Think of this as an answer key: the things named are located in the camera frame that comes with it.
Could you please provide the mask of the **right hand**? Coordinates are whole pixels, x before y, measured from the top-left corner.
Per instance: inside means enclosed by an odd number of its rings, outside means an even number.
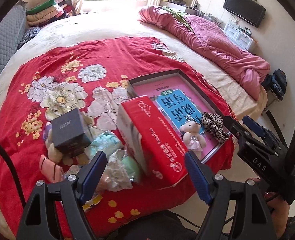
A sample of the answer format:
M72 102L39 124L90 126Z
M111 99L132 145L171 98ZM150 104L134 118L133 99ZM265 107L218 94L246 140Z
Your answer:
M267 205L273 209L271 218L277 239L280 239L286 230L290 205L275 192L265 192L264 198Z

